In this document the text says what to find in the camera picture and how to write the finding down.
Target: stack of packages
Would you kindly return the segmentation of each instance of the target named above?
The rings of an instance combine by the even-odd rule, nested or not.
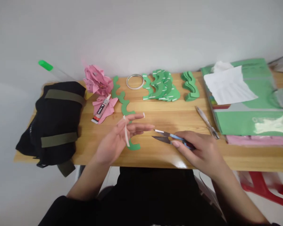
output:
[[[283,146],[283,90],[277,90],[265,60],[229,65],[201,69],[221,134],[229,144]]]

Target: pink foam piece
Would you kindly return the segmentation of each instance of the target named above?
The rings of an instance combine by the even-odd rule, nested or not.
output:
[[[234,145],[283,145],[283,137],[226,135],[226,138],[229,144]]]
[[[92,103],[94,109],[93,109],[93,115],[96,115],[98,109],[100,108],[101,104],[103,103],[105,97],[104,96],[99,96],[97,98],[97,101],[94,101]],[[108,103],[108,106],[106,107],[103,115],[101,116],[100,120],[98,121],[98,124],[101,124],[105,118],[109,115],[112,115],[113,112],[114,112],[114,106],[116,104],[116,102],[118,101],[118,98],[113,98],[113,99],[110,99],[109,103]]]

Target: pink paper flower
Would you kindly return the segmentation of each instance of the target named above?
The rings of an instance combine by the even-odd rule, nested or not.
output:
[[[107,97],[113,89],[111,78],[104,75],[104,71],[96,65],[90,65],[85,68],[86,78],[84,82],[86,89],[90,93],[99,94]]]

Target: green cap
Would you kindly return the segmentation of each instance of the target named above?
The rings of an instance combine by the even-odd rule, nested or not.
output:
[[[42,66],[43,68],[45,68],[46,70],[48,71],[51,71],[53,69],[53,66],[50,65],[49,63],[47,63],[46,61],[44,60],[40,60],[39,61],[39,65]]]

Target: green paper sheet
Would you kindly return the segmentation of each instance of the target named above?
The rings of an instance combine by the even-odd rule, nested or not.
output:
[[[283,136],[283,109],[274,94],[273,75],[264,59],[250,59],[231,63],[242,65],[245,83],[257,99],[230,105],[217,105],[207,89],[211,108],[219,131],[224,135]],[[201,69],[203,76],[212,66]]]

